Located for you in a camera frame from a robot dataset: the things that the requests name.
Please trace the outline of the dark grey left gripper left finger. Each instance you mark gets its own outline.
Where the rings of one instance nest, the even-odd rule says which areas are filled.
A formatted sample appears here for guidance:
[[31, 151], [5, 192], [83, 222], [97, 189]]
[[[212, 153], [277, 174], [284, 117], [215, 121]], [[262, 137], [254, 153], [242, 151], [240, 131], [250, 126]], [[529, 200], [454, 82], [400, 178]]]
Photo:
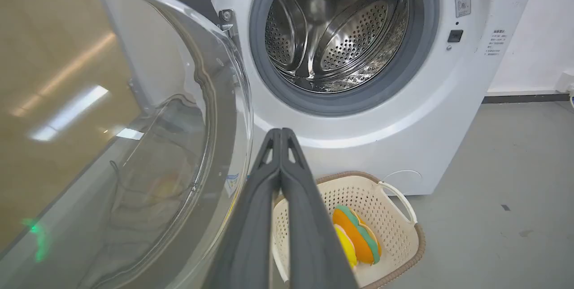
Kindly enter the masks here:
[[272, 203], [279, 189], [280, 129], [267, 132], [215, 253], [206, 289], [268, 289]]

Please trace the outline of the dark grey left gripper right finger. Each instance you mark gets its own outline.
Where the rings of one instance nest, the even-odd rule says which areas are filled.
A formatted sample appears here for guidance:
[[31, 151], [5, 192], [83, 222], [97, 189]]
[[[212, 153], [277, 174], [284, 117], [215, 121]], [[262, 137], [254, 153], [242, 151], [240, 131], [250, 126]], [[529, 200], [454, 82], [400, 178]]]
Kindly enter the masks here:
[[280, 131], [280, 179], [288, 203], [291, 289], [356, 289], [303, 150], [287, 128]]

